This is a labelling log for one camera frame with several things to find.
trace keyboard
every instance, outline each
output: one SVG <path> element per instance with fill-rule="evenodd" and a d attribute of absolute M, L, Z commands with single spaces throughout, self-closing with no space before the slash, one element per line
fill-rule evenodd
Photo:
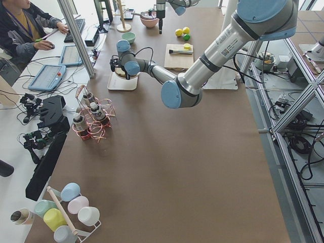
<path fill-rule="evenodd" d="M 75 23 L 81 33 L 85 24 L 86 24 L 86 20 L 85 19 L 75 19 Z M 64 43 L 72 43 L 72 42 L 73 42 L 73 37 L 72 37 L 71 33 L 69 32 L 64 39 Z"/>

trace black box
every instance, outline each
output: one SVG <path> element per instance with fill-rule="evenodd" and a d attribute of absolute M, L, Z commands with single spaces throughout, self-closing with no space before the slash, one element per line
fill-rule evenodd
<path fill-rule="evenodd" d="M 99 37 L 99 30 L 97 28 L 91 28 L 88 30 L 88 34 L 85 38 L 87 47 L 94 47 Z"/>

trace green fruit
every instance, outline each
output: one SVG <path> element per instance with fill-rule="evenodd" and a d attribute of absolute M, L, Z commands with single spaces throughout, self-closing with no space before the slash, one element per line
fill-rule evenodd
<path fill-rule="evenodd" d="M 183 39 L 184 39 L 185 41 L 188 41 L 188 40 L 190 39 L 190 35 L 189 35 L 189 34 L 185 34 L 185 35 L 183 36 Z"/>

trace wooden base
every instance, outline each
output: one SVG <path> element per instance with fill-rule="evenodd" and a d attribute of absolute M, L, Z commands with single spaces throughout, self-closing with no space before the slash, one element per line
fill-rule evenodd
<path fill-rule="evenodd" d="M 120 24 L 117 26 L 117 30 L 121 33 L 128 32 L 132 29 L 130 24 L 125 24 L 125 27 L 123 27 L 123 24 Z"/>

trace yellow cup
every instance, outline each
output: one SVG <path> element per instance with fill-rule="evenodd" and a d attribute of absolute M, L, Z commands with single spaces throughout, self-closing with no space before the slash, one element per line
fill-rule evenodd
<path fill-rule="evenodd" d="M 55 232 L 58 227 L 67 225 L 61 211 L 58 209 L 49 209 L 44 214 L 43 220 L 53 232 Z"/>

